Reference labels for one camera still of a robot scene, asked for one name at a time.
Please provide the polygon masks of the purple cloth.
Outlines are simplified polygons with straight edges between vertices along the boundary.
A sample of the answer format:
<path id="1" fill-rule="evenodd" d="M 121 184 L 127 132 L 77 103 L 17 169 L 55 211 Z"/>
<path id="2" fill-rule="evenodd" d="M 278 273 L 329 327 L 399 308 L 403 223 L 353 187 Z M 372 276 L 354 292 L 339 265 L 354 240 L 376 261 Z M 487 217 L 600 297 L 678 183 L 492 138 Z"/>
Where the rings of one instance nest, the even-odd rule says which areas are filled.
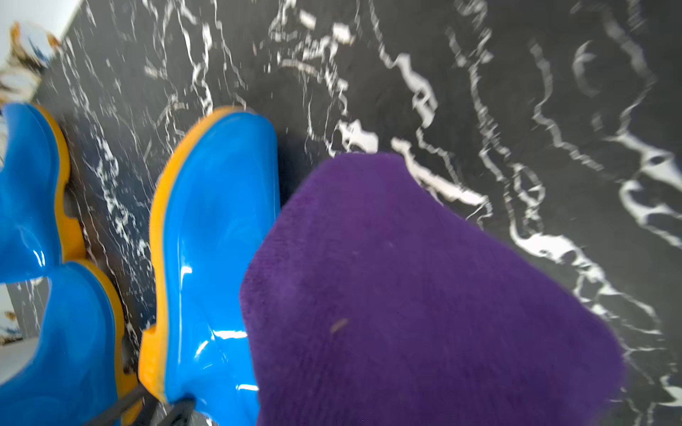
<path id="1" fill-rule="evenodd" d="M 396 154 L 317 167 L 240 302 L 261 425 L 593 425 L 625 376 L 602 319 Z"/>

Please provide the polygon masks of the blue rubber boot back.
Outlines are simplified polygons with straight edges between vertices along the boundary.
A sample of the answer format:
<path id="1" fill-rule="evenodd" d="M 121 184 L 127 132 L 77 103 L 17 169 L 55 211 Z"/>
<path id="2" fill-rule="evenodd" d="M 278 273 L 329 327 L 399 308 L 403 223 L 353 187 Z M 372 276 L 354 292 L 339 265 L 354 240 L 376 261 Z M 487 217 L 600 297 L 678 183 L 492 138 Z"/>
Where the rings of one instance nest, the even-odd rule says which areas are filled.
<path id="1" fill-rule="evenodd" d="M 265 117 L 218 108 L 166 163 L 149 220 L 156 321 L 138 376 L 160 401 L 186 400 L 220 425 L 259 415 L 239 294 L 281 208 L 277 137 Z"/>

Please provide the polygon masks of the blue rubber boot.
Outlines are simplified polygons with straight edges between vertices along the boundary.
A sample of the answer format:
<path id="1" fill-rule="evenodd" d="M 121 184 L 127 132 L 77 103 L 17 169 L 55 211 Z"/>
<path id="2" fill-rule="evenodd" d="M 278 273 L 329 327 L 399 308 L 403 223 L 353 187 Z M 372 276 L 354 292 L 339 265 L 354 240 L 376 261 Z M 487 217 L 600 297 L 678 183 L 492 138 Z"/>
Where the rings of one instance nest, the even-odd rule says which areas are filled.
<path id="1" fill-rule="evenodd" d="M 186 400 L 220 425 L 259 415 L 239 294 L 281 208 L 277 137 L 265 117 L 218 108 L 166 163 L 149 220 L 156 321 L 138 376 L 160 401 Z"/>
<path id="2" fill-rule="evenodd" d="M 1 170 L 1 282 L 46 277 L 72 260 L 86 257 L 79 221 L 65 211 L 70 178 L 67 141 L 40 106 L 3 107 L 8 129 Z"/>
<path id="3" fill-rule="evenodd" d="M 124 370 L 123 307 L 108 276 L 78 260 L 48 282 L 37 350 L 1 385 L 3 425 L 83 425 L 139 383 Z"/>

